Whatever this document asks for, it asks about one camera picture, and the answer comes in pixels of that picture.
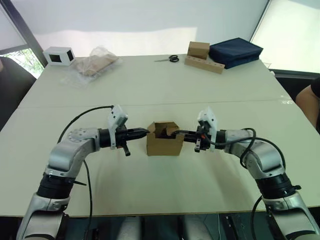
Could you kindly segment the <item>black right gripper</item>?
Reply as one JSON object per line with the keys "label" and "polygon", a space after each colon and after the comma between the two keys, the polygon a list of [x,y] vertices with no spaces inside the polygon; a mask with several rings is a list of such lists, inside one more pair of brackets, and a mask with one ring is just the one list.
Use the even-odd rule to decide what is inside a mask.
{"label": "black right gripper", "polygon": [[196,131],[190,130],[176,130],[173,135],[184,135],[183,141],[188,143],[195,143],[194,151],[199,153],[200,151],[206,151],[211,146],[211,135],[209,129],[198,125]]}

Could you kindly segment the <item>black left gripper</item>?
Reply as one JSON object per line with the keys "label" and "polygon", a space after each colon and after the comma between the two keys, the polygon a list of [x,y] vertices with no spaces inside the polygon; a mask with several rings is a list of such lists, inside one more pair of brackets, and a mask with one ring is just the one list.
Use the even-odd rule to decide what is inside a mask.
{"label": "black left gripper", "polygon": [[149,132],[148,129],[142,127],[131,128],[129,130],[126,126],[117,127],[115,132],[116,148],[123,149],[125,156],[128,157],[131,155],[131,152],[127,145],[127,136],[129,140],[137,140],[144,138]]}

